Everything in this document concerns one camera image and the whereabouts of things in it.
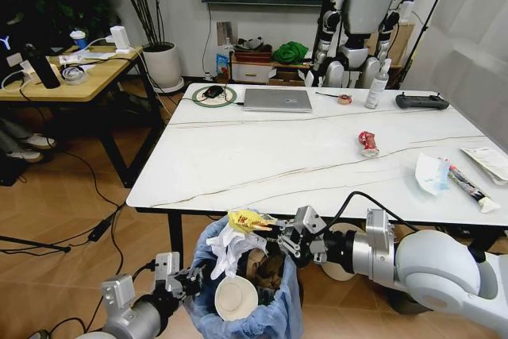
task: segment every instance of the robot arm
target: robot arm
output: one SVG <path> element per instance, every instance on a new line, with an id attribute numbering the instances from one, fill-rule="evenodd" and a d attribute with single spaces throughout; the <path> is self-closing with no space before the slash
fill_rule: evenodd
<path id="1" fill-rule="evenodd" d="M 155 263 L 155 289 L 136 302 L 133 279 L 116 275 L 102 283 L 108 318 L 99 333 L 77 339 L 153 339 L 167 327 L 169 318 L 186 297 L 197 295 L 205 266 L 179 270 L 179 253 L 161 253 Z"/>
<path id="2" fill-rule="evenodd" d="M 368 210 L 366 233 L 331 232 L 312 207 L 304 206 L 271 233 L 299 267 L 311 260 L 340 264 L 351 274 L 408 293 L 431 310 L 461 314 L 508 337 L 508 256 L 470 251 L 433 230 L 410 234 L 396 248 L 392 229 L 384 210 Z M 157 255 L 155 269 L 155 290 L 134 304 L 130 275 L 105 281 L 106 324 L 101 332 L 78 339 L 158 337 L 184 299 L 200 292 L 210 272 L 206 264 L 179 271 L 177 252 Z"/>
<path id="3" fill-rule="evenodd" d="M 369 210 L 366 233 L 332 233 L 306 206 L 278 241 L 298 266 L 340 264 L 431 310 L 463 315 L 508 337 L 508 256 L 470 251 L 434 230 L 410 234 L 395 249 L 392 228 L 384 210 Z"/>

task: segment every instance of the person's leg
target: person's leg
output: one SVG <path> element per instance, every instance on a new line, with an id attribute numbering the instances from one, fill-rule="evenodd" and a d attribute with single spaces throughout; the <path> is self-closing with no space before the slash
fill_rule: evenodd
<path id="1" fill-rule="evenodd" d="M 21 151 L 21 146 L 7 133 L 0 129 L 0 150 L 4 153 Z"/>
<path id="2" fill-rule="evenodd" d="M 43 156 L 40 152 L 22 148 L 9 134 L 0 129 L 0 150 L 6 156 L 14 159 L 23 159 L 27 162 L 38 162 Z"/>
<path id="3" fill-rule="evenodd" d="M 26 139 L 33 135 L 31 131 L 28 131 L 23 126 L 4 117 L 0 117 L 0 128 L 15 139 Z"/>
<path id="4" fill-rule="evenodd" d="M 28 144 L 40 150 L 49 150 L 56 146 L 54 139 L 44 137 L 41 134 L 34 134 L 20 124 L 5 117 L 0 117 L 0 129 L 3 129 L 11 137 L 19 140 L 21 143 Z"/>

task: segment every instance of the blue plastic bag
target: blue plastic bag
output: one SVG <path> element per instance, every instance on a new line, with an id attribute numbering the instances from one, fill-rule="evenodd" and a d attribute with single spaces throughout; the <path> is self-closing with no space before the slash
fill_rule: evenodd
<path id="1" fill-rule="evenodd" d="M 203 260 L 216 260 L 206 239 L 216 237 L 225 225 L 228 217 L 208 225 L 199 237 L 194 251 L 192 266 Z M 284 273 L 274 300 L 269 306 L 258 306 L 247 318 L 225 322 L 216 313 L 214 306 L 215 290 L 224 277 L 208 279 L 198 297 L 188 299 L 185 303 L 187 313 L 198 331 L 205 339 L 224 338 L 280 338 L 296 339 L 303 335 L 302 308 L 296 266 L 287 256 L 284 262 Z"/>

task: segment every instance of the laptop lid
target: laptop lid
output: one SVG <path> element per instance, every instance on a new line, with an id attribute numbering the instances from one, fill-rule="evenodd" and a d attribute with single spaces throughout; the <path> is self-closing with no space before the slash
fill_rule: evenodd
<path id="1" fill-rule="evenodd" d="M 282 111 L 310 113 L 309 95 L 306 90 L 246 89 L 244 109 L 250 111 Z"/>

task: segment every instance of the game controller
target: game controller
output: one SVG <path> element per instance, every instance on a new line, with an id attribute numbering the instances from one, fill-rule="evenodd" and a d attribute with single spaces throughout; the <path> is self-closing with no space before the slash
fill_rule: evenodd
<path id="1" fill-rule="evenodd" d="M 419 96 L 405 95 L 403 92 L 395 97 L 398 107 L 407 109 L 408 107 L 424 107 L 430 109 L 444 110 L 450 103 L 441 98 L 440 93 L 437 95 Z"/>

